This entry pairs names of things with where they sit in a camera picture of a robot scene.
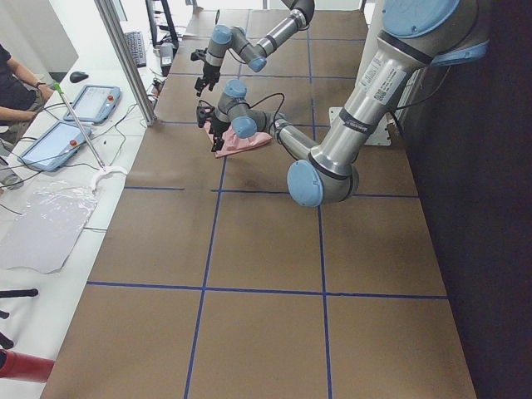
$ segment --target person's arm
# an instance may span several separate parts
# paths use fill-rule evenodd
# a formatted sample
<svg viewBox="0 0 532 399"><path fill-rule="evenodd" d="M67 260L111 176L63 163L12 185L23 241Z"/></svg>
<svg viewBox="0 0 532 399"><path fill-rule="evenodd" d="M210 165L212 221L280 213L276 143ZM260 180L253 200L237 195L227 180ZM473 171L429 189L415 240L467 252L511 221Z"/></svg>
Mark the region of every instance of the person's arm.
<svg viewBox="0 0 532 399"><path fill-rule="evenodd" d="M7 65L12 70L13 75L15 75L18 79L20 79L24 83L27 83L30 86L37 87L37 83L39 83L40 80L35 76L33 72L31 72L23 64L21 64L16 59L11 57L9 58L9 60L7 60ZM41 91L44 101L48 101L48 99L53 94L53 90L47 85L39 85L38 90Z"/></svg>
<svg viewBox="0 0 532 399"><path fill-rule="evenodd" d="M37 113L34 111L20 111L0 106L0 121L30 121Z"/></svg>

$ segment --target tablet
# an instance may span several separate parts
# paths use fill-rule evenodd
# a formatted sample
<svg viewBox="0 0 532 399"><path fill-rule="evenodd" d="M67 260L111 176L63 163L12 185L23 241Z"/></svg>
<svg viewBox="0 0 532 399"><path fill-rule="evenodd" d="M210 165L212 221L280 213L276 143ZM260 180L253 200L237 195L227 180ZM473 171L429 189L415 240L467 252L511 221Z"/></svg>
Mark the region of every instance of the tablet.
<svg viewBox="0 0 532 399"><path fill-rule="evenodd" d="M91 135L91 129L86 127L85 131ZM77 126L59 121L32 143L18 159L34 169L50 172L67 162L83 143L85 136Z"/></svg>
<svg viewBox="0 0 532 399"><path fill-rule="evenodd" d="M118 86L85 85L72 102L72 108L82 122L102 123L114 111L120 98ZM74 121L67 112L65 121Z"/></svg>

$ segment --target person's hand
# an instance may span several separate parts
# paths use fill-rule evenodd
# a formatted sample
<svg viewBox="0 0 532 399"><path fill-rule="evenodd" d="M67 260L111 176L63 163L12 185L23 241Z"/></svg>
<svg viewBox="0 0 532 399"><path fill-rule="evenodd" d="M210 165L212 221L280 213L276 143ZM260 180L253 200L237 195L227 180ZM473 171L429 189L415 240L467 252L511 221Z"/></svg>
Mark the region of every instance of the person's hand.
<svg viewBox="0 0 532 399"><path fill-rule="evenodd" d="M40 85L39 90L42 93L42 98L44 101L48 101L53 94L53 90L47 85Z"/></svg>

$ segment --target red object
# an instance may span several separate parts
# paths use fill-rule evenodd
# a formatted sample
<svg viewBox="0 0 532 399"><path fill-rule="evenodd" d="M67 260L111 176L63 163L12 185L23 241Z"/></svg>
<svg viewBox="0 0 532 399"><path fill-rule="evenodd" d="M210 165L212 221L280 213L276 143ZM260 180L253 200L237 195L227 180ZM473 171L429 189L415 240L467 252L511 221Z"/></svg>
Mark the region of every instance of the red object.
<svg viewBox="0 0 532 399"><path fill-rule="evenodd" d="M0 378L46 382L54 363L50 359L0 349Z"/></svg>

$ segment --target transparent plastic sheet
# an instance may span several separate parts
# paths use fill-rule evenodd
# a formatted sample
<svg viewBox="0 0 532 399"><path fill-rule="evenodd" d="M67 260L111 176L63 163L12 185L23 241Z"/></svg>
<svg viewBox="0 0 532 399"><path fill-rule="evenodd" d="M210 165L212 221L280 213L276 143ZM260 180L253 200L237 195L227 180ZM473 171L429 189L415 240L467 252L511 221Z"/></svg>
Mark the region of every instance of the transparent plastic sheet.
<svg viewBox="0 0 532 399"><path fill-rule="evenodd" d="M96 204L89 187L64 181L36 191L0 242L0 268L60 269Z"/></svg>

